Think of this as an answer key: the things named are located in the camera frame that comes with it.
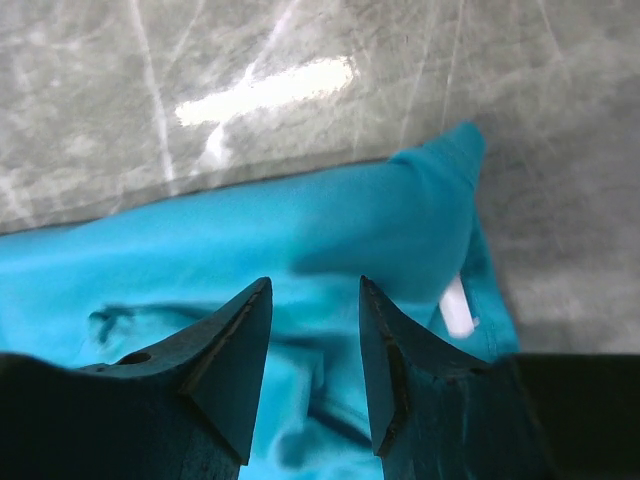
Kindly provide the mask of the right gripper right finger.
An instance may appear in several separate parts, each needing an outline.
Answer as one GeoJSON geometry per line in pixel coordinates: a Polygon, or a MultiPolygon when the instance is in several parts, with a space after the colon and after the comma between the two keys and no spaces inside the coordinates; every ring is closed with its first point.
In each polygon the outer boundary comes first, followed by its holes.
{"type": "Polygon", "coordinates": [[[374,454],[387,479],[552,479],[512,359],[469,355],[369,278],[359,337],[374,454]]]}

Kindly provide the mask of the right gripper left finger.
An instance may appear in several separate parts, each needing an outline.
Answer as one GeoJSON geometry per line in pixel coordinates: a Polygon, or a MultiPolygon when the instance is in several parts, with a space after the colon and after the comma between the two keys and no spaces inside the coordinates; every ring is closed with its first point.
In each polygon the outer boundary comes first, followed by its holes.
{"type": "Polygon", "coordinates": [[[5,479],[234,479],[249,460],[272,321],[260,278],[114,364],[1,357],[5,479]]]}

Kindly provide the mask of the teal t shirt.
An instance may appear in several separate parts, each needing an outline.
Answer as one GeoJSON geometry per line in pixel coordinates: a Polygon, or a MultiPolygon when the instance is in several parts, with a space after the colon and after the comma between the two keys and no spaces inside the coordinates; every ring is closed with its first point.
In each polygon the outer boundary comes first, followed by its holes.
{"type": "Polygon", "coordinates": [[[259,277],[271,344],[244,479],[378,479],[358,292],[484,361],[518,350],[475,206],[483,135],[462,123],[389,160],[173,198],[1,240],[1,347],[112,363],[259,277]]]}

